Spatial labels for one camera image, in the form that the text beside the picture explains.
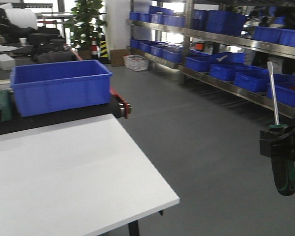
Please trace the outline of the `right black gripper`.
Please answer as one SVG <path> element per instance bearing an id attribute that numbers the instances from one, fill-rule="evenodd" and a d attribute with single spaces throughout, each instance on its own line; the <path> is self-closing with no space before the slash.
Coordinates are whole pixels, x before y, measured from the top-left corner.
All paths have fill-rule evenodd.
<path id="1" fill-rule="evenodd" d="M 284 126 L 281 131 L 260 131 L 260 155 L 280 156 L 295 162 L 295 126 Z"/>

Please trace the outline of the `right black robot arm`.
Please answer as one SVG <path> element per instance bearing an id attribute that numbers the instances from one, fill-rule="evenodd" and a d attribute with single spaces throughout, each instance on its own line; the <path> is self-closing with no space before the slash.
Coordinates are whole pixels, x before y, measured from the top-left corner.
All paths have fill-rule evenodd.
<path id="1" fill-rule="evenodd" d="M 271 125 L 260 131 L 260 155 L 282 157 L 295 162 L 295 126 Z"/>

